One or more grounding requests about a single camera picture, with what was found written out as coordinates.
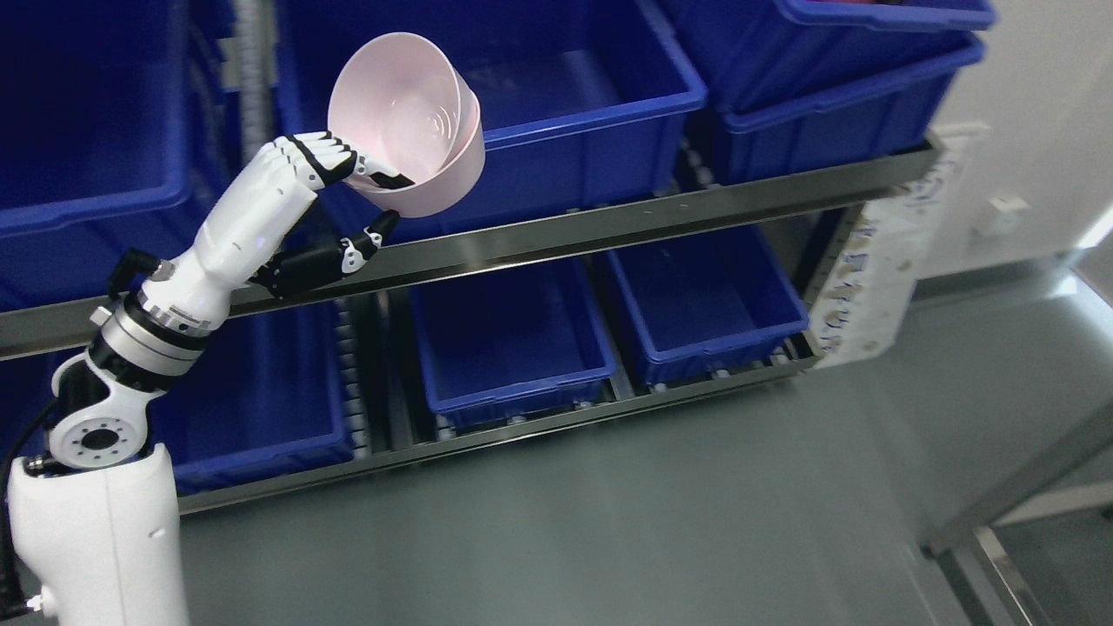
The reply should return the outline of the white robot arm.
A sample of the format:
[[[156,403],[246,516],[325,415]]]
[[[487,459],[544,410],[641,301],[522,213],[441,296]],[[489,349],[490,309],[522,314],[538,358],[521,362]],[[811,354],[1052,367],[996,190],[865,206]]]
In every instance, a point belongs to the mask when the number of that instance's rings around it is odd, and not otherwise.
[[[190,623],[173,462],[148,409],[201,356],[250,274],[198,246],[124,255],[93,338],[56,369],[53,399],[24,428],[45,432],[45,453],[4,458],[3,619]]]

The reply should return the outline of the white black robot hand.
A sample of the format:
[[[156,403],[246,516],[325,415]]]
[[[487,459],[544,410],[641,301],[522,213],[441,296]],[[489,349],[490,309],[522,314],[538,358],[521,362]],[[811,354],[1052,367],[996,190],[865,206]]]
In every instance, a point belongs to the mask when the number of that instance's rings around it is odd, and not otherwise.
[[[210,333],[230,313],[234,290],[254,282],[272,296],[294,296],[339,282],[381,250],[397,216],[318,247],[280,251],[319,190],[354,178],[375,189],[407,189],[397,167],[357,150],[329,131],[286,135],[266,143],[223,192],[193,245],[142,282],[139,309],[188,336]]]

